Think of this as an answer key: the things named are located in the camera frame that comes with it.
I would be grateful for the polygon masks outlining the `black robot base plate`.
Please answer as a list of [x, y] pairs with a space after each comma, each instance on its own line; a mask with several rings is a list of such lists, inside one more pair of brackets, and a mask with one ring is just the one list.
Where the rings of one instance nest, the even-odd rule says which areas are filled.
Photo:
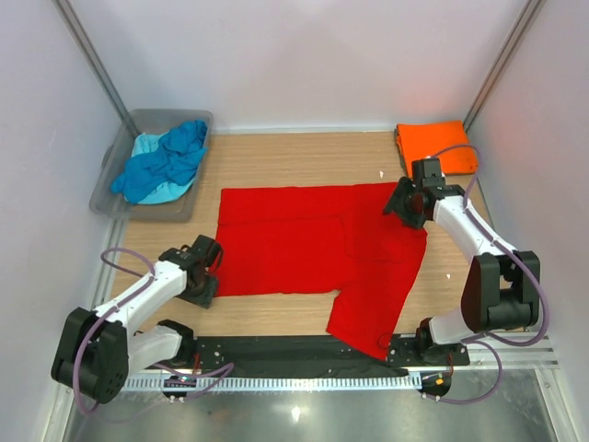
[[393, 368], [468, 366], [467, 347], [461, 343], [433, 344], [413, 334], [382, 334], [376, 348], [384, 356], [372, 357], [328, 335], [316, 336], [201, 336], [180, 355], [187, 367], [211, 371], [227, 362], [235, 366], [292, 362], [336, 363], [354, 366], [371, 363]]

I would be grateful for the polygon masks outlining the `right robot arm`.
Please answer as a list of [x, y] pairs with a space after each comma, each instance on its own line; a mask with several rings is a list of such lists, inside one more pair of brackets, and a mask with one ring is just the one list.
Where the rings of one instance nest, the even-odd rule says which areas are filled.
[[412, 339], [391, 339], [389, 352], [407, 350], [424, 364], [438, 365], [462, 353], [467, 339], [536, 324], [541, 306], [538, 256], [498, 236], [467, 190], [446, 182], [438, 158], [415, 160], [411, 168], [411, 177], [398, 182], [385, 214], [413, 229], [434, 222], [461, 250], [469, 270], [459, 307], [423, 320]]

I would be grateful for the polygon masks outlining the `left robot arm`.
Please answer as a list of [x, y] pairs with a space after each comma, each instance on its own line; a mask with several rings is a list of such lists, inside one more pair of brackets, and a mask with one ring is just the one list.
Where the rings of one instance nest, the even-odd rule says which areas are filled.
[[222, 259], [221, 244], [200, 235], [149, 262], [146, 274], [117, 297], [92, 309], [74, 309], [64, 323], [52, 379], [73, 389], [77, 399], [106, 404], [131, 374], [157, 363], [188, 366], [196, 353], [191, 328], [174, 320], [161, 320], [150, 331], [140, 328], [175, 297], [209, 308], [219, 286], [214, 270]]

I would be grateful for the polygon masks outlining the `red t shirt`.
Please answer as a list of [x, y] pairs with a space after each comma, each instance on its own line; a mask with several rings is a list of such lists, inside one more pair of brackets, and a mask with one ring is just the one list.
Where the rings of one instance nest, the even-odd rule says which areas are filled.
[[216, 239], [221, 297], [337, 291], [326, 331], [387, 356], [426, 252], [425, 229], [383, 209], [394, 182], [224, 189]]

